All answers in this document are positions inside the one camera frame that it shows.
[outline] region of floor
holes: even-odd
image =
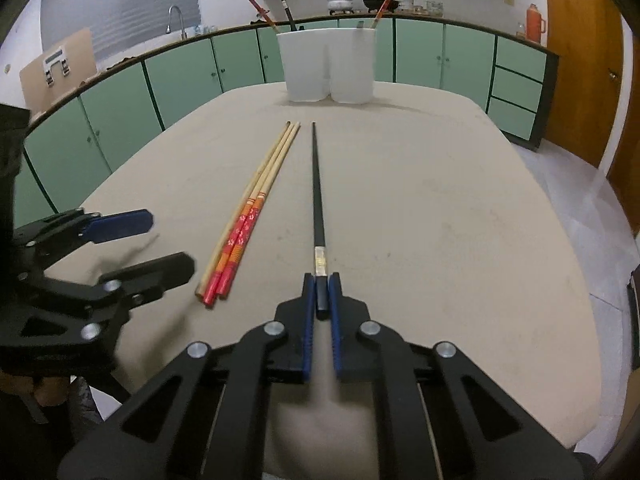
[[[631,363],[626,284],[640,254],[615,193],[593,166],[545,140],[537,153],[513,147],[549,197],[589,288],[600,342],[602,400],[596,428],[576,451],[601,460],[614,443],[625,403]],[[103,416],[117,408],[111,397],[94,394]]]

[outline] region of drawer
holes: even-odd
[[[498,128],[508,134],[529,140],[536,115],[517,106],[492,98],[489,103],[489,118]]]
[[[532,77],[536,81],[545,78],[546,54],[517,41],[498,37],[498,53],[495,63]]]
[[[538,111],[542,84],[500,67],[495,68],[491,95],[509,101],[532,112]]]

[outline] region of black chopstick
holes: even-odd
[[[297,31],[296,22],[293,21],[293,16],[291,15],[291,11],[289,10],[287,1],[286,0],[281,0],[281,1],[282,1],[282,6],[284,7],[284,11],[287,13],[287,18],[289,19],[289,25],[291,27],[291,31],[296,32]]]
[[[312,166],[314,186],[314,259],[316,269],[316,317],[329,317],[328,287],[326,276],[326,245],[324,241],[324,217],[322,216],[322,192],[320,189],[320,165],[318,163],[318,136],[316,123],[311,123]]]

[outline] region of faucet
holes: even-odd
[[[172,5],[171,7],[169,7],[169,25],[166,26],[166,33],[171,34],[171,11],[174,9],[178,11],[178,15],[180,16],[180,29],[182,30],[182,39],[186,40],[187,33],[184,31],[184,21],[182,20],[182,11],[180,10],[180,7],[178,7],[177,5]]]

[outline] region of cooking pot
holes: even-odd
[[[382,4],[385,0],[363,0],[363,3],[367,6],[367,10],[371,12],[372,10],[379,10],[382,7]],[[398,0],[391,0],[389,2],[389,6],[386,8],[388,12],[393,12],[398,8],[400,2]]]
[[[353,0],[326,0],[326,4],[329,9],[329,15],[337,11],[353,10]]]

